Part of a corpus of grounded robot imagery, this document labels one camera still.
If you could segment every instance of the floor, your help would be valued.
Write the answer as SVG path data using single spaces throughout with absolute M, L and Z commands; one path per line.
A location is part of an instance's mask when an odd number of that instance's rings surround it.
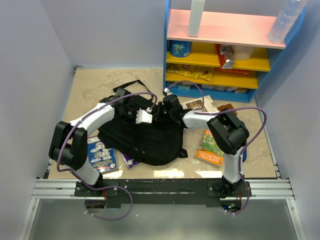
M 114 218 L 128 208 L 96 211 Z M 101 220 L 84 211 L 83 199 L 42 199 L 29 239 L 297 240 L 286 200 L 250 200 L 235 217 L 204 205 L 135 204 L 119 221 Z
M 72 89 L 65 110 L 64 121 L 77 119 L 94 108 L 99 100 L 113 94 L 112 89 L 140 79 L 162 98 L 163 70 L 161 68 L 139 69 L 77 69 Z M 127 88 L 131 92 L 141 92 L 146 89 L 134 84 Z M 179 97 L 181 103 L 191 100 L 188 97 Z M 232 103 L 233 107 L 256 106 L 253 100 L 250 103 L 226 102 L 215 100 L 215 105 L 221 106 Z M 250 132 L 250 138 L 261 126 L 261 119 L 256 110 L 238 111 L 238 117 L 246 124 Z M 108 173 L 104 178 L 220 178 L 224 172 L 224 166 L 216 167 L 203 162 L 195 157 L 195 152 L 204 133 L 203 129 L 196 129 L 184 134 L 183 147 L 188 151 L 188 158 L 178 158 L 165 166 L 150 166 L 142 163 L 132 169 L 128 169 L 121 155 L 116 151 L 119 171 Z M 269 151 L 266 136 L 262 132 L 247 150 L 247 160 L 243 164 L 244 174 L 247 178 L 275 178 L 276 173 Z M 49 179 L 73 179 L 68 172 L 57 172 L 56 162 L 52 163 Z

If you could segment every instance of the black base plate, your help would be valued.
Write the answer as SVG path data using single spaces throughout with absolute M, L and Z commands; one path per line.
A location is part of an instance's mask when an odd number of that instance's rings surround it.
M 175 204 L 175 205 L 206 205 L 220 207 L 220 193 L 214 186 L 222 182 L 220 178 L 164 178 L 164 179 L 104 179 L 104 186 L 121 186 L 132 195 L 135 204 Z M 239 187 L 242 197 L 247 197 L 246 185 Z M 237 197 L 234 192 L 230 197 Z M 75 190 L 76 197 L 92 197 L 86 188 Z M 102 197 L 96 192 L 95 197 Z M 123 190 L 107 189 L 107 208 L 120 208 L 121 204 L 129 204 L 130 198 Z

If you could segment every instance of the backpack strap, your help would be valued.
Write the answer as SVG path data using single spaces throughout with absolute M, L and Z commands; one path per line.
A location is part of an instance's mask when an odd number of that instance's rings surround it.
M 185 159 L 188 157 L 188 152 L 187 150 L 185 150 L 184 148 L 181 148 L 181 151 L 179 153 L 179 158 L 181 159 Z
M 124 83 L 124 84 L 122 84 L 122 85 L 120 85 L 120 86 L 117 86 L 117 87 L 115 87 L 114 89 L 112 89 L 113 90 L 113 92 L 115 93 L 117 90 L 118 90 L 118 88 L 126 88 L 126 87 L 128 87 L 128 86 L 130 86 L 130 85 L 132 85 L 132 84 L 135 84 L 135 83 L 138 83 L 138 84 L 140 84 L 140 85 L 142 85 L 142 86 L 144 86 L 145 88 L 146 88 L 146 90 L 149 92 L 149 93 L 151 93 L 151 91 L 149 90 L 149 88 L 147 88 L 147 86 L 140 80 L 140 79 L 138 79 L 138 80 L 135 80 L 135 81 L 130 81 L 130 82 L 127 82 L 127 83 Z

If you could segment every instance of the white wall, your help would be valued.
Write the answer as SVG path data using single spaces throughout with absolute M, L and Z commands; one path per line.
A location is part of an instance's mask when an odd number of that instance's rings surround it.
M 290 177 L 309 240 L 320 237 L 320 1 L 309 0 L 300 34 L 257 99 L 282 177 Z
M 162 67 L 165 0 L 41 0 L 75 65 Z M 207 0 L 206 11 L 276 16 L 285 0 Z M 172 0 L 190 9 L 191 0 Z
M 19 237 L 73 67 L 39 0 L 0 1 L 0 239 Z

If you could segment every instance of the shelf unit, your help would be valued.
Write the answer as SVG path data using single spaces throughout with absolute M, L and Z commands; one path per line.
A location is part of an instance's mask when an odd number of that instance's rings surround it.
M 246 15 L 223 12 L 204 11 L 198 37 L 187 35 L 189 25 L 189 10 L 171 9 L 171 0 L 166 0 L 164 16 L 164 51 L 163 51 L 163 86 L 170 86 L 173 82 L 189 80 L 199 87 L 217 85 L 247 88 L 246 93 L 234 93 L 205 89 L 205 95 L 213 99 L 250 102 L 258 90 L 270 78 L 273 69 L 286 53 L 286 47 L 299 33 L 305 16 L 305 9 L 284 41 L 279 44 L 267 40 L 267 34 L 276 20 L 275 16 Z M 192 42 L 190 55 L 174 57 L 168 52 L 168 40 Z M 189 64 L 207 67 L 220 67 L 215 44 L 230 44 L 255 47 L 252 56 L 247 61 L 236 61 L 233 68 L 250 70 L 249 75 L 214 71 L 211 81 L 193 79 L 167 72 L 167 64 Z M 201 96 L 196 87 L 190 90 L 171 88 L 177 96 L 199 98 Z

